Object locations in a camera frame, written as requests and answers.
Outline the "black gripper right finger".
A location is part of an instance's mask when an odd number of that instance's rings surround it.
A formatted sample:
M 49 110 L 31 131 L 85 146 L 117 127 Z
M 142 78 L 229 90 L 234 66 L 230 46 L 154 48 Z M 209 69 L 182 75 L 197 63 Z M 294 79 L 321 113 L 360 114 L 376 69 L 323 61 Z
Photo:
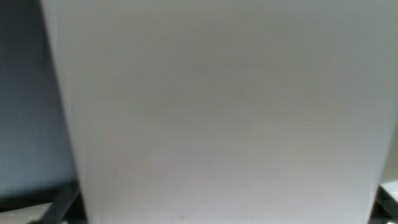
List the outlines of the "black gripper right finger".
M 367 224 L 398 224 L 398 201 L 378 187 Z

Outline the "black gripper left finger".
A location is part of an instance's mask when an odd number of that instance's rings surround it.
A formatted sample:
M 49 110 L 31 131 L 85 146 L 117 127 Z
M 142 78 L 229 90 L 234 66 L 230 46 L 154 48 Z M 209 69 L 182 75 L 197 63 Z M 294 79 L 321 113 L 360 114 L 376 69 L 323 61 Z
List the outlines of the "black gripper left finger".
M 26 224 L 83 224 L 83 201 L 76 182 L 65 185 L 42 216 Z

